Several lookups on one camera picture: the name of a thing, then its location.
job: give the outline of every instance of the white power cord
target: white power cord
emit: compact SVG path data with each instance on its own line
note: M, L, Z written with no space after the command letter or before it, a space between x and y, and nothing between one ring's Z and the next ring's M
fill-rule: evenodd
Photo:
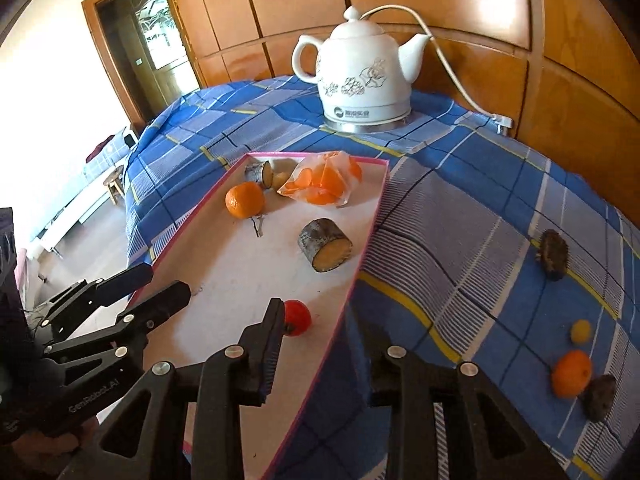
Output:
M503 126L505 128L511 128L513 126L513 120L511 118L504 115L500 115L500 114L492 114L491 112L486 111L478 103L476 103L468 93L466 93L466 90L462 86L462 83L460 83L459 79L456 77L456 74L453 72L453 69L451 68L451 65L449 64L449 62L447 61L447 58L444 57L444 54L440 50L438 43L436 43L436 39L434 35L429 30L429 27L427 27L427 24L424 23L424 20L420 17L420 14L415 12L415 10L402 5L394 5L394 4L383 5L380 7L376 7L375 9L368 10L360 17L360 19L363 20L364 18L368 18L372 14L375 14L376 12L379 12L380 10L384 10L384 9L400 9L410 13L416 19L416 21L420 23L420 26L424 29L425 33L429 37L429 40L433 43L433 47L436 49L436 54L438 55L438 58L440 58L440 62L442 63L444 70L447 71L447 73L449 74L449 77L453 81L453 84L456 86L458 91L462 94L462 97L466 99L466 102L468 102L471 105L471 107L474 108L476 111L491 117L500 126Z

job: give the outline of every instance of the red cherry tomato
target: red cherry tomato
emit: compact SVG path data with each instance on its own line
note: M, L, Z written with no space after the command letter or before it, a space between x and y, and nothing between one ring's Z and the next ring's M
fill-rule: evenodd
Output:
M284 333L297 336L311 326L311 313L302 301L287 300L284 302Z

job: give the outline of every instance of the blue checkered cloth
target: blue checkered cloth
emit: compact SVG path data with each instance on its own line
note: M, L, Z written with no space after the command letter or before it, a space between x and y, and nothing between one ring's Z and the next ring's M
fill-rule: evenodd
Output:
M473 360L569 478L602 478L640 422L640 232L579 176L497 135L487 117L421 92L412 108L402 129L351 136L324 126L316 87L294 77L188 94L145 130L129 159L129 263L153 262L243 153L386 158L391 177L348 313L383 326L425 361ZM535 260L548 228L570 247L559 282L547 281ZM550 389L577 319L594 329L584 346L594 375L618 380L599 424ZM341 327L276 478L383 478L390 412L364 405L349 342Z

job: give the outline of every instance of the kettle lid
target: kettle lid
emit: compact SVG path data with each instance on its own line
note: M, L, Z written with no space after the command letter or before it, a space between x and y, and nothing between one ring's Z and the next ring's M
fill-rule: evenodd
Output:
M344 11L344 19L346 23L341 23L334 28L331 38L334 40L344 40L346 38L362 38L364 36L378 36L384 34L385 31L375 22L369 20L361 20L361 13L354 6Z

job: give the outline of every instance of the metal screw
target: metal screw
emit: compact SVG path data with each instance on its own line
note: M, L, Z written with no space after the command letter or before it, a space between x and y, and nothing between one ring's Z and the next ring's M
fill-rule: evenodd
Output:
M171 365L166 361L160 361L151 367L151 371L155 375L165 375L171 370Z
M476 365L475 363L468 362L462 363L460 365L460 372L467 377L473 377L474 375L477 375L478 371L478 365Z
M406 355L406 350L401 346L390 346L386 349L386 354L393 359L401 359Z
M244 348L240 345L231 345L225 348L225 355L230 359L237 359L244 354Z

